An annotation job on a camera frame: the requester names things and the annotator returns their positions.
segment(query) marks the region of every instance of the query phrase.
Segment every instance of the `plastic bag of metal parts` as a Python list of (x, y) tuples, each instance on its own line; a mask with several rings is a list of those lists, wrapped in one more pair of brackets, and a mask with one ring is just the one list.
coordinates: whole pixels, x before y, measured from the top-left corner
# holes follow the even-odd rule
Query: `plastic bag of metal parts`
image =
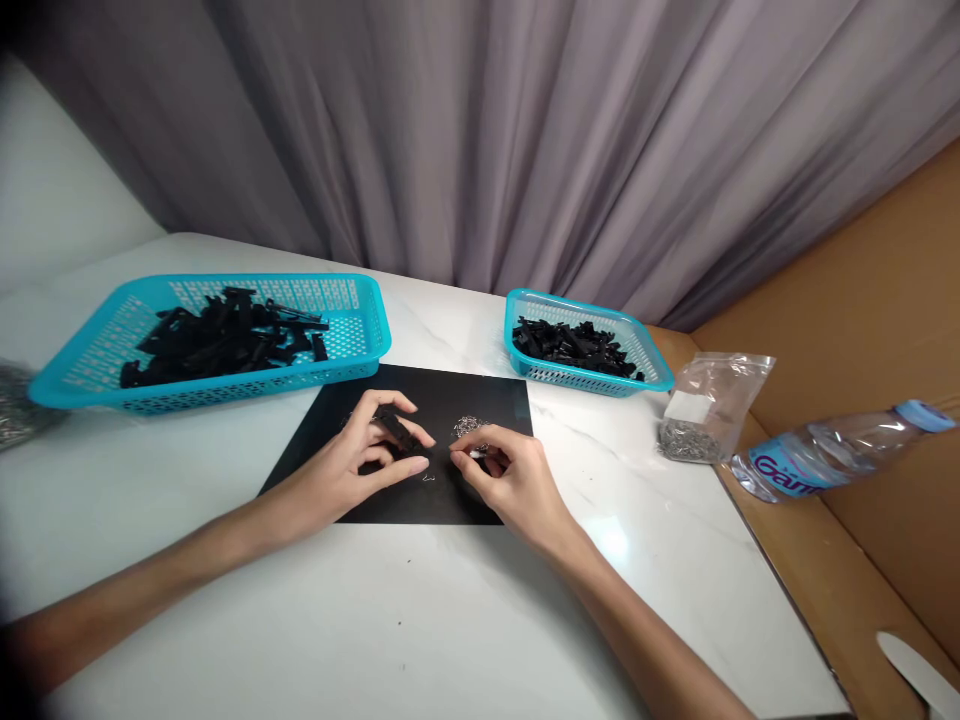
[(29, 440), (67, 416), (27, 397), (33, 373), (0, 358), (0, 450)]
[(697, 353), (680, 371), (660, 422), (660, 452), (671, 460), (729, 460), (747, 411), (775, 358), (743, 353)]

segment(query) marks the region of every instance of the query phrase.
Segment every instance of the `black mat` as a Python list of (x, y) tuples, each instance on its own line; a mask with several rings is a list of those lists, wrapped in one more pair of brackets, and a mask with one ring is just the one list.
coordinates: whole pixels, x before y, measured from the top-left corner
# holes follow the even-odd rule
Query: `black mat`
[[(260, 494), (282, 482), (326, 444), (356, 407), (364, 390), (399, 390), (417, 405), (410, 418), (437, 441), (430, 467), (392, 485), (344, 515), (339, 522), (427, 525), (500, 525), (500, 518), (463, 489), (447, 445), (454, 425), (470, 415), (527, 435), (533, 434), (523, 380), (381, 365), (373, 377), (324, 387), (284, 450)], [(364, 466), (372, 472), (379, 466)]]

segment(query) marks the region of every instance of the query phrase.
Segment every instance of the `white knife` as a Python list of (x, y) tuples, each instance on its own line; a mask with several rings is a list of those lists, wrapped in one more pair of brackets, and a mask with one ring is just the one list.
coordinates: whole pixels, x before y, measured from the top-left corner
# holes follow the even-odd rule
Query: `white knife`
[(960, 693), (923, 656), (887, 632), (877, 633), (887, 660), (930, 706), (930, 720), (960, 720)]

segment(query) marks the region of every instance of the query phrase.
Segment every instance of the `person's left hand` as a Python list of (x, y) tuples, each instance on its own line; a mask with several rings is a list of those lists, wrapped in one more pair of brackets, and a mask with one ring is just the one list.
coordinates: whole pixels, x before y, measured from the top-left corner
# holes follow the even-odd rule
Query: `person's left hand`
[[(319, 532), (378, 490), (427, 469), (422, 456), (394, 460), (378, 445), (396, 439), (379, 423), (371, 423), (381, 405), (396, 405), (412, 413), (417, 406), (393, 390), (367, 390), (343, 430), (303, 466), (276, 487), (249, 504), (248, 517), (267, 532), (270, 549), (283, 547)], [(416, 423), (397, 416), (424, 447), (436, 445)], [(359, 475), (361, 465), (379, 462), (383, 467)]]

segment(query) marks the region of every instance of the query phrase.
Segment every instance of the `white marble table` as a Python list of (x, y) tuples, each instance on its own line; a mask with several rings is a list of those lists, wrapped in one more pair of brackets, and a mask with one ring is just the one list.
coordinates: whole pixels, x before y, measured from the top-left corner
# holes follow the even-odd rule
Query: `white marble table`
[[(193, 234), (0, 300), (0, 356), (42, 367), (143, 275), (344, 270), (380, 283), (394, 338), (384, 362), (512, 375), (503, 298)], [(747, 705), (761, 717), (845, 711), (713, 470), (656, 454), (666, 397), (528, 389), (577, 520)], [(252, 498), (316, 392), (156, 418), (78, 412), (0, 454), (9, 609), (57, 600)], [(641, 712), (575, 601), (507, 530), (431, 525), (335, 525), (198, 592), (54, 699), (81, 720)]]

